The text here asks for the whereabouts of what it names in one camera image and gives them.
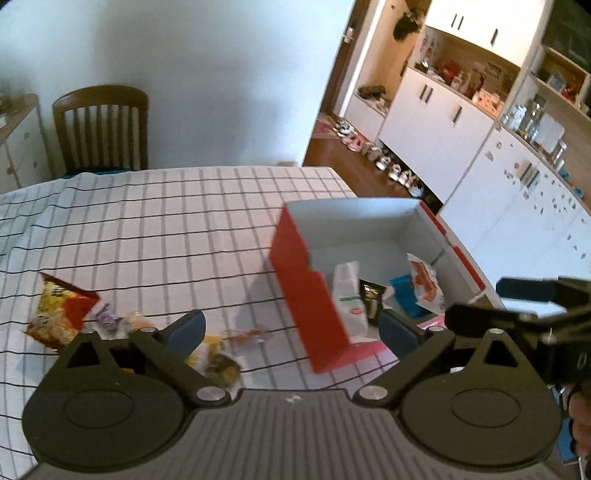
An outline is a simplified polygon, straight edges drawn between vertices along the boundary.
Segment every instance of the chair backrest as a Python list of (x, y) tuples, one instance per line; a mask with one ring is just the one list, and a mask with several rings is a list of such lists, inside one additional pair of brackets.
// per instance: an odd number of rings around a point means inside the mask
[(84, 168), (148, 168), (148, 96), (133, 87), (99, 85), (53, 104), (69, 173)]

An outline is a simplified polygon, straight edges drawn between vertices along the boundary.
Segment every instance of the candy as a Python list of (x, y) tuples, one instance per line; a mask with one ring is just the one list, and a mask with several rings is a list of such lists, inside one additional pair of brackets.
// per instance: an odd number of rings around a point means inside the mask
[(98, 323), (108, 332), (116, 332), (122, 318), (118, 317), (115, 312), (113, 312), (113, 308), (111, 307), (110, 303), (105, 303), (105, 306), (102, 307), (95, 315), (95, 320), (96, 323)]

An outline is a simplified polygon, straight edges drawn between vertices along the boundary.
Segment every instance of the cabinet door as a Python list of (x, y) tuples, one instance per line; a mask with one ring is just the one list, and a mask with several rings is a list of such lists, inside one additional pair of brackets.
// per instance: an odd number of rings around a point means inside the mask
[(457, 35), (457, 26), (462, 17), (460, 4), (460, 0), (433, 0), (425, 25)]
[(476, 161), (440, 212), (469, 253), (521, 191), (519, 178), (537, 157), (509, 132), (494, 129)]
[(478, 45), (521, 67), (530, 50), (546, 1), (488, 2), (482, 11), (482, 18), (486, 19), (481, 22), (484, 43)]
[(428, 147), (430, 132), (424, 125), (427, 107), (424, 100), (433, 83), (425, 75), (406, 69), (379, 133), (379, 139), (413, 170), (415, 164), (422, 161)]
[(556, 178), (546, 178), (542, 164), (538, 168), (537, 186), (523, 189), (474, 249), (476, 263), (493, 285), (501, 277), (539, 277), (546, 251), (569, 226), (554, 213), (556, 184), (551, 182)]
[(445, 203), (489, 134), (493, 120), (445, 86), (436, 84), (426, 113), (433, 151), (417, 175)]
[(14, 169), (8, 160), (6, 144), (0, 144), (0, 194), (18, 189)]
[(17, 167), (16, 175), (22, 188), (51, 180), (45, 145), (40, 136), (33, 139)]

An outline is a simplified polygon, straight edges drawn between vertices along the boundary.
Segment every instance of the candy wrapper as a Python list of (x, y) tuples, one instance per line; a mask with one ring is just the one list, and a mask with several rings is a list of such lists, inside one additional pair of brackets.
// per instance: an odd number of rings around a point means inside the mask
[(117, 331), (117, 328), (119, 328), (122, 318), (113, 312), (113, 308), (111, 307), (110, 303), (105, 303), (105, 306), (102, 307), (95, 315), (95, 320), (96, 323), (107, 330), (107, 332), (113, 333)]
[(443, 292), (437, 282), (437, 273), (434, 268), (411, 254), (408, 254), (408, 261), (417, 305), (437, 315), (443, 315), (445, 313)]

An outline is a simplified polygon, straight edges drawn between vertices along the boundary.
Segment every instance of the wooden shelf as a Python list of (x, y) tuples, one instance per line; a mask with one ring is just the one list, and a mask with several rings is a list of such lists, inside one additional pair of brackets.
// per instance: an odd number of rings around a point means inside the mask
[(560, 65), (562, 68), (565, 68), (571, 72), (576, 72), (582, 76), (588, 75), (587, 70), (585, 70), (580, 65), (573, 62), (570, 58), (565, 57), (559, 51), (553, 49), (552, 47), (544, 46), (544, 50), (546, 55), (548, 55), (554, 62)]
[(535, 73), (532, 73), (531, 76), (536, 81), (536, 83), (539, 85), (539, 87), (542, 88), (542, 90), (544, 91), (543, 93), (549, 93), (550, 94), (550, 100), (552, 100), (552, 98), (553, 99), (557, 99), (560, 105), (563, 105), (567, 109), (572, 110), (573, 113), (576, 114), (575, 115), (575, 118), (580, 117), (580, 119), (584, 119), (585, 122), (587, 123), (587, 125), (589, 127), (591, 127), (591, 118), (589, 118), (581, 110), (579, 110), (578, 108), (576, 108), (573, 103), (571, 103), (566, 98), (564, 98), (561, 94), (559, 94), (556, 90), (554, 90), (546, 82), (543, 82), (542, 80), (540, 80)]

